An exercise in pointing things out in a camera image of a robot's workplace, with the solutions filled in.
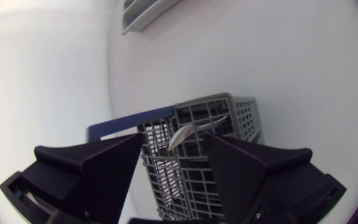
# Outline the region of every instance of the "white wall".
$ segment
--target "white wall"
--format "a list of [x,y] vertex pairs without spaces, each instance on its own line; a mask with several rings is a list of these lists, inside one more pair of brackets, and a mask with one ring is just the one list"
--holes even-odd
[[[87,126],[112,118],[115,3],[0,0],[0,184],[35,161],[35,146],[84,143]],[[123,217],[134,214],[126,206]],[[24,223],[1,191],[0,222]]]
[[[183,0],[126,36],[122,2],[109,52],[115,116],[224,91],[255,96],[268,145],[312,148],[312,163],[347,187],[324,222],[348,221],[358,205],[358,1]],[[146,216],[156,206],[147,178],[137,180]]]

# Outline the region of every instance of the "basket handle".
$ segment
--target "basket handle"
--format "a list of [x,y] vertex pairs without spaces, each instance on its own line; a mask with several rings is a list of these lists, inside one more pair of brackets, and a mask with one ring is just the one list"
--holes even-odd
[[136,127],[160,118],[173,116],[173,106],[137,113],[103,123],[94,124],[86,129],[86,142],[99,141],[101,137]]

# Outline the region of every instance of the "black plastic part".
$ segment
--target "black plastic part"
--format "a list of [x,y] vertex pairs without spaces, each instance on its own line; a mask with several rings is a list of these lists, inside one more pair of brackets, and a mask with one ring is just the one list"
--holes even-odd
[[276,149],[206,134],[228,223],[317,223],[346,189],[310,164],[310,149]]
[[40,146],[37,161],[0,188],[31,223],[117,223],[141,146],[141,134],[66,148]]

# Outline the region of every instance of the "gray plastic basket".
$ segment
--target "gray plastic basket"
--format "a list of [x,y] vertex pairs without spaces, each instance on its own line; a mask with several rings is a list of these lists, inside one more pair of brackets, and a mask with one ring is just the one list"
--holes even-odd
[[167,148],[181,127],[213,123],[212,132],[263,144],[254,98],[228,93],[207,96],[173,106],[174,115],[138,126],[144,134],[142,158],[149,175],[158,213],[165,220],[224,218],[208,157],[202,147],[204,131],[188,137],[173,151]]

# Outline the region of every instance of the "plastic grid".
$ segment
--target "plastic grid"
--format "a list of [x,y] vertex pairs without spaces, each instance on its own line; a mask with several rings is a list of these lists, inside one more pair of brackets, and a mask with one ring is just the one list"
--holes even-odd
[[[229,105],[227,98],[219,98],[177,108],[175,110],[175,117],[171,120],[173,129],[177,131],[188,124],[201,126],[213,123],[227,116],[222,125],[213,126],[211,131],[223,136],[235,137],[236,132],[233,128],[232,113]],[[208,159],[201,144],[204,133],[205,131],[198,131],[177,146],[177,158]]]
[[227,97],[222,97],[176,105],[174,117],[138,127],[145,137],[144,165],[158,205],[157,211],[163,219],[224,218],[208,157],[201,144],[204,132],[188,137],[174,151],[167,152],[167,146],[172,133],[181,127],[213,123],[225,116],[222,125],[213,126],[213,133],[246,141],[257,140],[261,133],[256,102],[249,98],[236,100],[239,101],[231,104]]
[[167,152],[171,138],[166,119],[138,126],[143,132],[142,157],[149,175],[158,214],[166,220],[189,220],[190,214],[180,178],[179,162],[173,152]]
[[183,161],[181,172],[188,194],[191,215],[194,219],[224,218],[208,161]]
[[245,141],[252,141],[260,131],[259,122],[254,123],[252,116],[255,114],[255,102],[236,103],[237,117],[239,127],[241,130],[241,139]]

